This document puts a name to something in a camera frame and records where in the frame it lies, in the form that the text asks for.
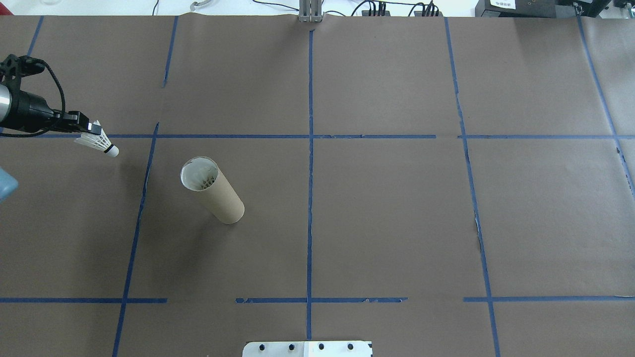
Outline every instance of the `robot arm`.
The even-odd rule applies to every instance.
[[[40,74],[45,69],[49,70],[60,90],[61,111],[49,108],[39,95],[20,90],[23,77]],[[29,56],[9,55],[0,63],[0,127],[30,134],[0,133],[0,136],[31,137],[47,131],[101,134],[101,126],[91,124],[84,114],[65,112],[63,95],[62,87],[46,62]]]

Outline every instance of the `shuttlecock inside tube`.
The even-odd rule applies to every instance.
[[[95,120],[93,124],[100,125],[99,120]],[[110,139],[106,136],[104,128],[102,128],[102,133],[100,135],[82,133],[79,138],[75,139],[75,142],[84,146],[92,147],[95,150],[103,151],[111,158],[119,155],[119,148],[112,145]]]

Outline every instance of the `electrical cable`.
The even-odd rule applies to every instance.
[[[51,126],[49,126],[46,129],[43,129],[42,131],[38,131],[37,133],[31,133],[31,134],[0,133],[0,137],[9,137],[9,138],[31,138],[31,137],[36,137],[38,135],[42,135],[44,133],[48,133],[49,131],[54,129],[56,126],[58,126],[62,122],[62,119],[64,118],[64,113],[66,112],[66,99],[64,98],[64,91],[62,90],[62,85],[60,85],[59,80],[55,76],[55,73],[53,73],[53,70],[48,65],[48,63],[46,63],[44,60],[37,60],[37,61],[39,63],[43,64],[46,67],[48,72],[51,74],[51,77],[53,78],[53,81],[55,82],[55,85],[57,86],[57,90],[60,91],[60,99],[62,100],[62,112],[60,113],[60,117],[57,118],[57,120]]]
[[[371,0],[364,0],[364,1],[362,1],[361,3],[359,3],[359,4],[357,5],[357,7],[355,7],[355,10],[353,10],[353,12],[351,13],[351,16],[355,16],[355,12],[357,12],[357,10],[358,10],[358,9],[359,9],[362,5],[364,5],[364,3],[369,3],[369,4],[370,4],[370,5],[368,6],[368,14],[370,14],[371,5],[372,5],[372,8],[373,8],[373,12],[377,10],[377,8],[375,7],[375,2],[374,2],[374,1],[371,1]]]
[[[341,12],[339,12],[339,11],[335,11],[335,10],[325,11],[324,13],[338,13],[338,14],[340,14],[340,15],[342,15],[342,16],[346,16],[346,15],[344,15],[343,13],[341,13]]]
[[[292,8],[291,6],[287,6],[287,5],[283,5],[283,4],[265,3],[263,1],[257,1],[257,0],[251,0],[251,1],[253,1],[254,3],[258,3],[258,4],[282,6],[284,8],[288,8],[289,10],[300,11],[300,9]]]
[[[421,9],[421,12],[422,12],[422,13],[425,11],[425,4],[424,4],[424,3],[416,3],[416,4],[414,4],[414,5],[412,6],[412,9],[410,9],[410,12],[408,13],[408,16],[412,15],[412,12],[413,12],[413,11],[415,11],[415,8],[416,8],[417,6],[421,6],[421,7],[422,7],[422,9]]]

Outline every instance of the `table surface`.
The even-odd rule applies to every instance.
[[[635,352],[635,22],[2,17],[75,135],[0,139],[3,356]],[[46,75],[24,90],[59,105]],[[225,226],[178,174],[221,167]]]

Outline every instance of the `metal bracket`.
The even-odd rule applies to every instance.
[[[300,22],[322,22],[322,0],[300,0]]]
[[[369,341],[250,342],[243,357],[372,357]]]

